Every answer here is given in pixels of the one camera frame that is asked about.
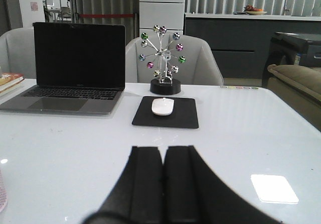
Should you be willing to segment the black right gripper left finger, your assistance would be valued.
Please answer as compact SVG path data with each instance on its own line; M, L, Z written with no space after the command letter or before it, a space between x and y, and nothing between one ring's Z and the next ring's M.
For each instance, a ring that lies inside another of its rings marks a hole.
M162 223L163 164L157 147L132 147L100 209L84 223Z

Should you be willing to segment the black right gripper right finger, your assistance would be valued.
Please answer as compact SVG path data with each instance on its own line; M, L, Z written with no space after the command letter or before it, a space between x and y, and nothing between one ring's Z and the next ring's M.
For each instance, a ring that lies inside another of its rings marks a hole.
M231 190L194 146L169 147L164 170L166 223L278 223Z

